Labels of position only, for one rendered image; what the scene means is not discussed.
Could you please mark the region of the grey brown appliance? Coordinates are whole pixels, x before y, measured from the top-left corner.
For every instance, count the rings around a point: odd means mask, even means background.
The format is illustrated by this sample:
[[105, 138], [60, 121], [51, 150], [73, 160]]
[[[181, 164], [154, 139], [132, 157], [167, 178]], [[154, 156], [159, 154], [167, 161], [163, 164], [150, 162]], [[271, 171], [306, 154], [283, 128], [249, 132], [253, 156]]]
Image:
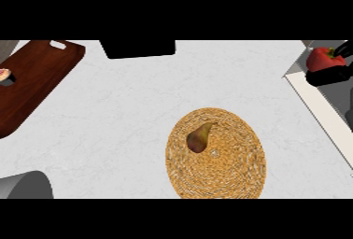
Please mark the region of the grey brown appliance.
[[18, 43], [18, 40], [0, 40], [0, 63], [11, 57]]

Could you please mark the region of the red fruit with green stem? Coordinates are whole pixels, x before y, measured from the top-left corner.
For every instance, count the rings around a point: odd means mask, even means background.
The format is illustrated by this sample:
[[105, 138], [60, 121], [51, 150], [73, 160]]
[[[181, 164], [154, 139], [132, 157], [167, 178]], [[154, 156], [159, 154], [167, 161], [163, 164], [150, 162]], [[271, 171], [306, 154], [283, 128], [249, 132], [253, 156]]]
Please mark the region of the red fruit with green stem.
[[346, 60], [343, 56], [334, 55], [334, 48], [315, 48], [306, 59], [306, 67], [311, 72], [318, 72], [334, 66], [345, 66]]

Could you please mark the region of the white rimmed grey sink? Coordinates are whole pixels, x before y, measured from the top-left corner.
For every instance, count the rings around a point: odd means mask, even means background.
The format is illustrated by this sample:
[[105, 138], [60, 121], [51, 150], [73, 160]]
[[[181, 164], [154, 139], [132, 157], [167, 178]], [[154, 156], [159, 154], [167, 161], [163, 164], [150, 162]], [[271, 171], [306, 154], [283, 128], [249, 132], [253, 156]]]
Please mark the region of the white rimmed grey sink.
[[343, 40], [303, 40], [305, 50], [284, 74], [302, 101], [353, 169], [353, 131], [349, 127], [345, 113], [352, 106], [351, 90], [353, 78], [349, 81], [315, 87], [306, 81], [306, 58], [311, 50], [318, 47], [337, 48]]

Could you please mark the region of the pink frosted cupcake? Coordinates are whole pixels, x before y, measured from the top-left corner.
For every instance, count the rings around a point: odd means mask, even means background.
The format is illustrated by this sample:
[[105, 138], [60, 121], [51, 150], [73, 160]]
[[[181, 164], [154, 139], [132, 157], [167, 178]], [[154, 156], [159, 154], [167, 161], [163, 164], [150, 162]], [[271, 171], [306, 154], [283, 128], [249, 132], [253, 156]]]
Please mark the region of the pink frosted cupcake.
[[0, 69], [0, 85], [9, 86], [15, 83], [15, 76], [8, 68]]

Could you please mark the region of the black appliance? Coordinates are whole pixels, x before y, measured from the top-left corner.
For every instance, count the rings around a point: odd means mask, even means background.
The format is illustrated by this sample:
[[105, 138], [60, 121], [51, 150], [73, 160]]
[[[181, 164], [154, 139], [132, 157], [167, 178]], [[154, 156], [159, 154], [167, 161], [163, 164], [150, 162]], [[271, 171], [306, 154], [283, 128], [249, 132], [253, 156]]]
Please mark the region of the black appliance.
[[175, 40], [101, 40], [110, 59], [126, 59], [173, 55], [178, 51]]

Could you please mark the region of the olive green bell pepper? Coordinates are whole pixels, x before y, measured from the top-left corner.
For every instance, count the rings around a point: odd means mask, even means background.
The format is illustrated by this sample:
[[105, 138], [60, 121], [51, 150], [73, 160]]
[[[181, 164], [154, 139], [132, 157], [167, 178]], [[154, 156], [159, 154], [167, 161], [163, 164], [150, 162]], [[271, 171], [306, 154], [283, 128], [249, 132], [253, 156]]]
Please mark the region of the olive green bell pepper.
[[204, 123], [190, 134], [187, 137], [188, 148], [195, 152], [201, 153], [207, 148], [209, 144], [209, 133], [213, 128], [215, 123]]

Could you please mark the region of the round woven straw placemat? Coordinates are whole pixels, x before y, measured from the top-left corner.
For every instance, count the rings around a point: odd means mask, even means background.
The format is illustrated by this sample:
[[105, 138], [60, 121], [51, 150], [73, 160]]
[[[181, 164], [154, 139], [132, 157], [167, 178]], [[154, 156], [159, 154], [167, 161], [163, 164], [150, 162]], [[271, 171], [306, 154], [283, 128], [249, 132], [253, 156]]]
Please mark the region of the round woven straw placemat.
[[[207, 148], [195, 153], [188, 134], [212, 123]], [[166, 147], [166, 167], [181, 198], [259, 198], [266, 158], [258, 134], [238, 115], [221, 108], [193, 111], [176, 123]]]

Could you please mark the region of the dark brown wooden cutting board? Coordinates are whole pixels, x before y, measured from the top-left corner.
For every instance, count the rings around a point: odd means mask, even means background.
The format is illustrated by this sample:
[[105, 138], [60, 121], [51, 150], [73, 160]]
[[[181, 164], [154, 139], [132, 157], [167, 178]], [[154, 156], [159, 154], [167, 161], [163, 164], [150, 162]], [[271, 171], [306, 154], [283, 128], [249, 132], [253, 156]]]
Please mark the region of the dark brown wooden cutting board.
[[0, 63], [15, 76], [12, 85], [0, 85], [0, 139], [15, 132], [85, 57], [82, 45], [67, 40], [58, 43], [64, 49], [51, 40], [32, 40]]

